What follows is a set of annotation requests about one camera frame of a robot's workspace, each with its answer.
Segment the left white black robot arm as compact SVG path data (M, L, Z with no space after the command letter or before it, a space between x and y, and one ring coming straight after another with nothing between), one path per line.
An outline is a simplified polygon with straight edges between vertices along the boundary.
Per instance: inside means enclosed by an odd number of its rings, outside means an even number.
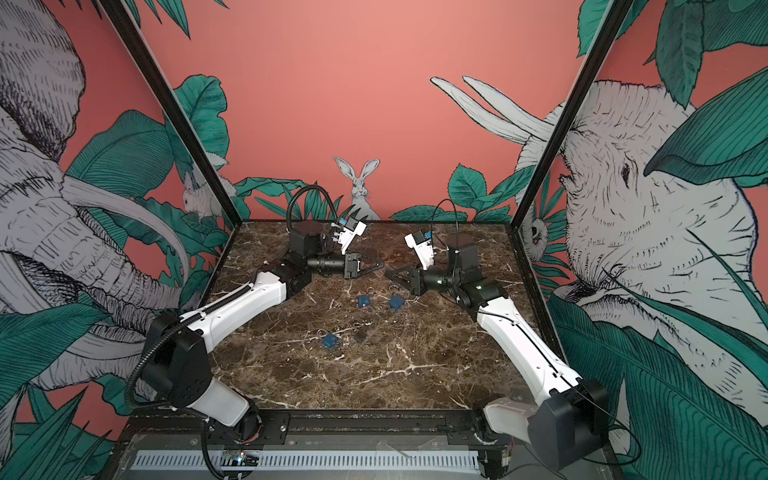
M218 300L181 316L164 313L150 325L138 364L128 377L124 402L132 411L170 407L217 424L235 443L247 445L264 429L253 400L214 377L209 355L230 334L309 285L314 275L356 279L364 254L350 251L371 220L361 209L330 211L328 225L286 218L287 246L258 267L251 280Z

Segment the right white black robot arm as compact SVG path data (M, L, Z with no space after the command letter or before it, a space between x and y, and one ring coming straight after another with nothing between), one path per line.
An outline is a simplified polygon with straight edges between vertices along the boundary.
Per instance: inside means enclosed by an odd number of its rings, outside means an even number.
M449 238L444 266L435 262L434 238L422 231L406 235L405 243L419 262L389 269L386 275L415 296L429 291L449 295L521 374L536 407L526 409L508 398L486 404L483 415L491 431L526 441L554 470L602 449L609 437L606 388L595 379L584 379L530 326L501 283L483 273L471 236Z

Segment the blue padlock front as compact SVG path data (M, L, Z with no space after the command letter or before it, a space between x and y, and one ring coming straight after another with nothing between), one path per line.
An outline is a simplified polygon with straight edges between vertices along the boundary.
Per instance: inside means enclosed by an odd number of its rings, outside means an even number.
M339 342L339 337L332 333L328 333L322 338L323 346L328 350L333 350Z

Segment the small green circuit board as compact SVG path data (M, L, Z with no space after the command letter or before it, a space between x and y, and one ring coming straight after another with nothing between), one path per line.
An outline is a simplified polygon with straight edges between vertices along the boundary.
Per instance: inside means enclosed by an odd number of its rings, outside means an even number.
M259 457L251 452L226 452L223 455L222 465L228 468L256 467Z

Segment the black front mounting rail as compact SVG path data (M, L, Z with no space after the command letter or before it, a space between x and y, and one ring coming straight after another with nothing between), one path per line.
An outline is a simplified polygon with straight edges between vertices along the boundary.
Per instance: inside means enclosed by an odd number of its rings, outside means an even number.
M480 449L500 448L521 438L493 432L479 410L301 410L261 409L261 430L255 440L242 443L233 430L214 423L206 427L208 441L224 445L286 445L289 435L415 435L443 436L449 445ZM197 417L150 410L129 419L119 442L127 445L136 435L192 435L201 433Z

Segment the left black frame post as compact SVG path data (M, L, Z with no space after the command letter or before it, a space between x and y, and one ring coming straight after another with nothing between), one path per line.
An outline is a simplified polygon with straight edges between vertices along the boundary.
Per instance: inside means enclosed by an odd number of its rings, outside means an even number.
M143 39L132 14L122 1L101 0L99 4L168 117L181 143L201 170L215 198L221 204L225 218L237 230L242 224L242 219L230 195L225 191L217 171L209 162L201 140Z

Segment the black frame post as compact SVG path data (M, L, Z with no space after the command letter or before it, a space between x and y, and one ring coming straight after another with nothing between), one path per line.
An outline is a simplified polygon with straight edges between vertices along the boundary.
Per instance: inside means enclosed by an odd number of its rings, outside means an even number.
M611 1L608 5L594 41L588 51L579 75L570 91L554 131L548 140L542 157L536 166L523 199L511 221L511 228L517 231L529 211L536 194L543 184L554 160L559 156L559 150L564 145L565 137L571 128L575 117L583 106L591 85L595 81L605 58L607 57L618 31L628 15L633 2L631 0Z
M132 14L122 1L101 0L99 4L168 117L181 143L201 170L215 198L221 204L225 218L237 230L242 224L242 219L230 195L225 191L217 171L209 162L201 140L143 39Z

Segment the right black frame post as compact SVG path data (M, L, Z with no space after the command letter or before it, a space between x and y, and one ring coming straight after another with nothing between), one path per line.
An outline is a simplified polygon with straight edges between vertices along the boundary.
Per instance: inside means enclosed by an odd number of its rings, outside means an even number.
M548 140L542 157L536 166L523 199L511 221L511 228L517 231L529 211L536 194L543 184L554 160L559 156L559 150L564 145L565 137L571 128L575 117L583 106L591 85L595 81L605 58L607 57L618 31L628 15L633 2L631 0L611 1L608 5L594 41L588 51L579 75L570 91L554 131Z

